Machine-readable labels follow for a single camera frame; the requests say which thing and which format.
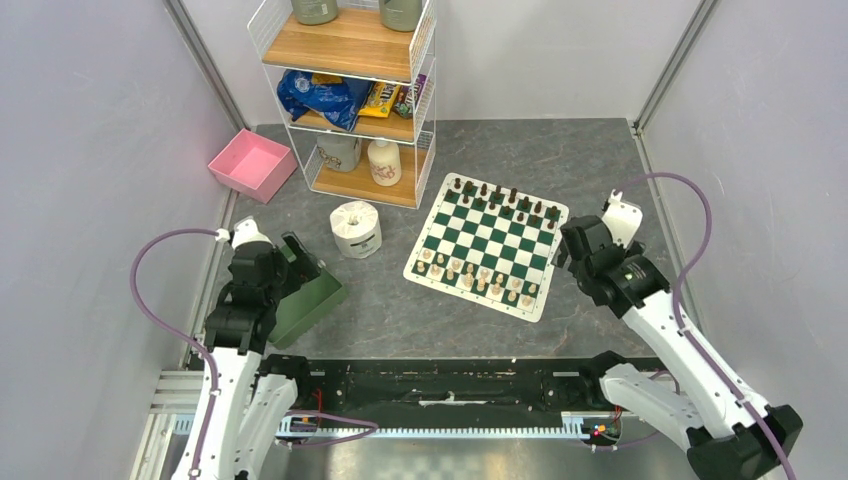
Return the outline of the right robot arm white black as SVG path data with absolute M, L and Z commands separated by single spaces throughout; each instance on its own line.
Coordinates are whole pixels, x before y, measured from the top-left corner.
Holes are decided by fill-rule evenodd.
M 556 258 L 581 292 L 607 307 L 654 351 L 682 388 L 669 390 L 613 352 L 579 370 L 579 400 L 588 408 L 620 406 L 673 441 L 700 479 L 759 479 L 783 468 L 803 428 L 789 405 L 772 406 L 737 375 L 676 302 L 670 282 L 597 216 L 568 220 Z

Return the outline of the green white chess board mat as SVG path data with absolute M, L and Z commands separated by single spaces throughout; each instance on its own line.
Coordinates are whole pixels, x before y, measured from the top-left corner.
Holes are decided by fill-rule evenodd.
M 566 205 L 448 174 L 404 267 L 415 284 L 540 321 Z

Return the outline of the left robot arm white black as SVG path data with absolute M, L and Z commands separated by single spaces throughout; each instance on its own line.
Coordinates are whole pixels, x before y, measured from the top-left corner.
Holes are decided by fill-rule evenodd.
M 203 389 L 175 479 L 258 478 L 285 413 L 314 393 L 304 358 L 265 349 L 281 301 L 320 266 L 295 236 L 277 246 L 252 219 L 230 241 L 231 280 L 205 321 Z

